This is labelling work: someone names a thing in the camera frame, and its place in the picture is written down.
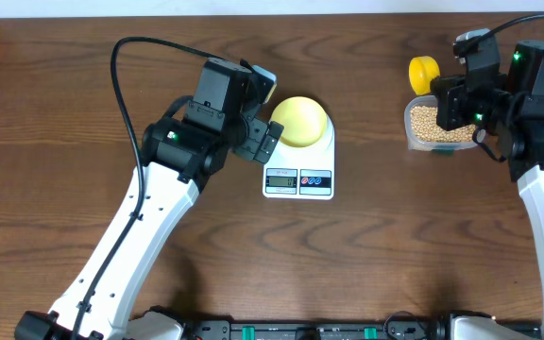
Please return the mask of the yellow measuring scoop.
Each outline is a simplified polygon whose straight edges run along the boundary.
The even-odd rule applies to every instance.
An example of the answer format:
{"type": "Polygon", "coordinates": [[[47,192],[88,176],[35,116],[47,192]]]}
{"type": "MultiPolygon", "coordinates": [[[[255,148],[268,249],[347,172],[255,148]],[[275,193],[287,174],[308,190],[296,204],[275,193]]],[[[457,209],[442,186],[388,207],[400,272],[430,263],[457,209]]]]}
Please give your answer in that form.
{"type": "Polygon", "coordinates": [[[440,76],[440,69],[432,57],[415,57],[409,63],[408,74],[415,94],[424,95],[431,91],[431,81],[440,76]]]}

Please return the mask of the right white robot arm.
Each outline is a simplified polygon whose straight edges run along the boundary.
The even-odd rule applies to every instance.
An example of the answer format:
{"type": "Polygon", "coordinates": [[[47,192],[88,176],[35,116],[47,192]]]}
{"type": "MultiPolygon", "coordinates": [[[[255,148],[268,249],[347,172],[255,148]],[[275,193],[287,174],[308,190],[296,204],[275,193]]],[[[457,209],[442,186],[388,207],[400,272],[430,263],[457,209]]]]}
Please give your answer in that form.
{"type": "Polygon", "coordinates": [[[542,287],[544,338],[544,42],[516,44],[508,73],[493,39],[456,42],[466,71],[430,82],[438,101],[437,124],[445,130],[474,125],[497,137],[497,162],[507,162],[528,213],[542,287]]]}

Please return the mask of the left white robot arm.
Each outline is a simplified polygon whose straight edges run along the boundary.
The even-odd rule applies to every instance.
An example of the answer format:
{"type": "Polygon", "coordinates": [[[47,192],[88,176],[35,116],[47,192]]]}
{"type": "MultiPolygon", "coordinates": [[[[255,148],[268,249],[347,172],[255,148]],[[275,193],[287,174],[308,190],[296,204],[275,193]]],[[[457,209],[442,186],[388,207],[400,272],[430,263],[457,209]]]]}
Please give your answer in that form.
{"type": "Polygon", "coordinates": [[[14,336],[44,339],[171,339],[184,327],[158,311],[131,310],[174,227],[229,153],[267,163],[282,126],[257,114],[276,76],[245,60],[209,58],[193,95],[147,127],[127,194],[76,280],[46,313],[27,311],[14,336]]]}

